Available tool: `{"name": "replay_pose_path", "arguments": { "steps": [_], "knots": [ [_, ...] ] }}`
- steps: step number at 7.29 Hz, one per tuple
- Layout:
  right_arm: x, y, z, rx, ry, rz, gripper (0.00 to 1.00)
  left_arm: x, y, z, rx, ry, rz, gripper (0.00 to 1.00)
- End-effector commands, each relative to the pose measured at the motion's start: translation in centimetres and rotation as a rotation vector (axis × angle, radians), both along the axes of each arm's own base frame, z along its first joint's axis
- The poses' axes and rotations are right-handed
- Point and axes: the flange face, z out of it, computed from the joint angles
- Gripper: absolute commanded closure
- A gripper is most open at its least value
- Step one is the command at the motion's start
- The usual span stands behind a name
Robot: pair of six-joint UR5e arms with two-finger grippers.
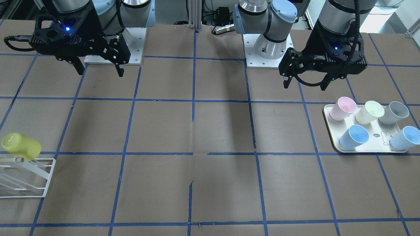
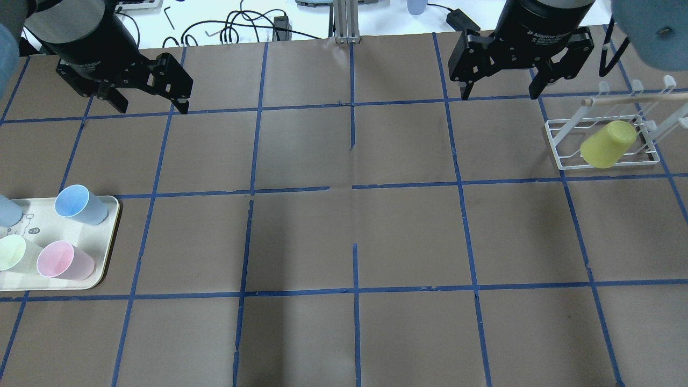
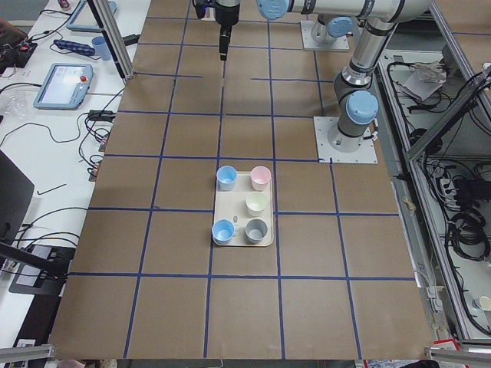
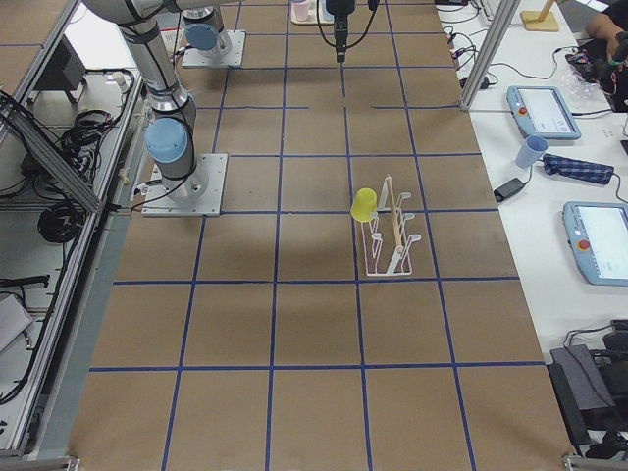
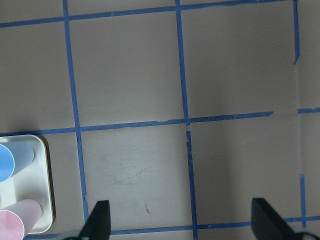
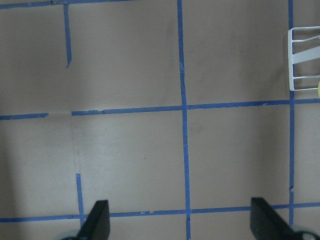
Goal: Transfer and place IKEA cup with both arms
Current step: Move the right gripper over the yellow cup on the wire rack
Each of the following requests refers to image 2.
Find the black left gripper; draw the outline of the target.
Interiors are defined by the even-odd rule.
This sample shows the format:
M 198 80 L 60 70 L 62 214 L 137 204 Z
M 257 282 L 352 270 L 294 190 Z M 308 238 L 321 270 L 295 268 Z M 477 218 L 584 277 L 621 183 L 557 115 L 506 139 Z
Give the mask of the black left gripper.
M 60 58 L 56 73 L 78 95 L 126 113 L 127 98 L 108 81 L 118 83 L 127 73 L 127 85 L 189 113 L 192 77 L 169 52 L 154 60 L 141 56 L 115 6 L 116 1 L 32 1 L 25 27 Z

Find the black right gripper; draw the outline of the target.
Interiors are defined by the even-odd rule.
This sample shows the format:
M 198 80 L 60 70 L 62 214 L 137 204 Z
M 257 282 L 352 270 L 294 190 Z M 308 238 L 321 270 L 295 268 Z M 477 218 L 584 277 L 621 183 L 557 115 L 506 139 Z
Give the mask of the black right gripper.
M 537 99 L 547 85 L 575 78 L 594 49 L 589 27 L 580 27 L 593 1 L 507 1 L 492 36 L 464 30 L 449 58 L 450 80 L 457 82 L 463 101 L 477 81 L 499 68 L 535 68 L 529 85 Z M 551 59 L 565 48 L 554 63 Z

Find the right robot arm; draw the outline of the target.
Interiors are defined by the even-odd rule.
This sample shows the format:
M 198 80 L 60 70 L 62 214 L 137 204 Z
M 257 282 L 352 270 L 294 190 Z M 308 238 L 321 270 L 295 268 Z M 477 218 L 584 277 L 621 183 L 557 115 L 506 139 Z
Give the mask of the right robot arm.
M 464 30 L 449 61 L 449 76 L 467 100 L 477 81 L 504 69 L 536 69 L 531 99 L 561 78 L 575 78 L 594 49 L 582 20 L 592 1 L 507 1 L 496 29 L 487 37 Z M 611 1 L 611 16 L 600 54 L 606 76 L 628 46 L 663 71 L 686 70 L 686 1 Z

